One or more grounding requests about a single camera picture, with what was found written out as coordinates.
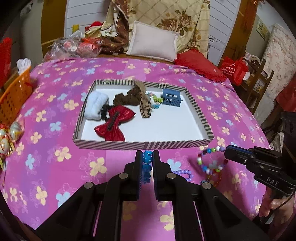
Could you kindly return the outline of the person right hand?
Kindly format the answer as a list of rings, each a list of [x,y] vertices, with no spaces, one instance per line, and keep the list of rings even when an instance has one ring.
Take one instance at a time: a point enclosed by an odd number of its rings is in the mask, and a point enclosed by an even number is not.
[[[272,190],[266,187],[265,194],[262,197],[262,203],[259,209],[259,217],[267,217],[271,210],[274,211],[273,222],[275,226],[288,222],[295,214],[295,197],[271,199]]]

